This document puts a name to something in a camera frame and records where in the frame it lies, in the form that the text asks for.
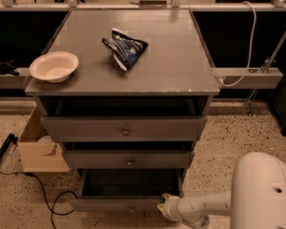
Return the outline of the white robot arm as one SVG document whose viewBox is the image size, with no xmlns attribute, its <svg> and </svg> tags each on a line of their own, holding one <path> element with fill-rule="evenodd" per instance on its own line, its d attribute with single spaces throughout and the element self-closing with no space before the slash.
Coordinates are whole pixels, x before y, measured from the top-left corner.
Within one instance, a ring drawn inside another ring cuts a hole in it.
<svg viewBox="0 0 286 229">
<path fill-rule="evenodd" d="M 232 189 L 202 197 L 165 193 L 162 215 L 191 229 L 207 229 L 210 216 L 227 216 L 231 229 L 286 229 L 286 164 L 252 152 L 236 164 Z"/>
</svg>

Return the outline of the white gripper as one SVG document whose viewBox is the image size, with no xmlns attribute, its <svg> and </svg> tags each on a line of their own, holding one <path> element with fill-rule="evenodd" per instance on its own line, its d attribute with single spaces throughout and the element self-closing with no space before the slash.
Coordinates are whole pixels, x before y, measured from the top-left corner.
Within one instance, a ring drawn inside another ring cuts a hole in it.
<svg viewBox="0 0 286 229">
<path fill-rule="evenodd" d="M 164 204 L 158 203 L 157 209 L 161 212 L 163 216 L 172 221 L 181 221 L 182 217 L 178 212 L 177 205 L 180 201 L 180 197 L 172 196 L 171 194 L 162 194 L 164 198 Z"/>
</svg>

